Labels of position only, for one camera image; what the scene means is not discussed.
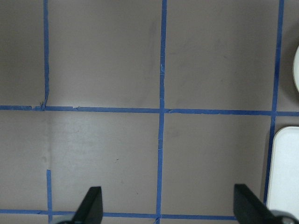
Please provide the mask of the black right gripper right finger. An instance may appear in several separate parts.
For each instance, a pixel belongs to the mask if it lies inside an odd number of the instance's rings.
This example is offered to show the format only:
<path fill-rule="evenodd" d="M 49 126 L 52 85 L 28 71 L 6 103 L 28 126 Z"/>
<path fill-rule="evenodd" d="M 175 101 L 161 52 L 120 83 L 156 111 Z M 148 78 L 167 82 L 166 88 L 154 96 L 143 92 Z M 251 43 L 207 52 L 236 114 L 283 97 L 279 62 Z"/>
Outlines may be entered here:
<path fill-rule="evenodd" d="M 282 224 L 246 184 L 234 185 L 234 216 L 240 224 Z"/>

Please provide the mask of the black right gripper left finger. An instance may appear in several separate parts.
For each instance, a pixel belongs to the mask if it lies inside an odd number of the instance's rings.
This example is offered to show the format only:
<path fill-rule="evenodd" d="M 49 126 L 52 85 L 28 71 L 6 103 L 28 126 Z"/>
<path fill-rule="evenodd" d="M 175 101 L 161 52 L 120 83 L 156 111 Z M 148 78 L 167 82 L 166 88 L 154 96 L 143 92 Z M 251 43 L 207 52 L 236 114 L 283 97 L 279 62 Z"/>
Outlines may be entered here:
<path fill-rule="evenodd" d="M 101 187 L 90 187 L 75 215 L 72 224 L 100 224 L 103 219 Z"/>

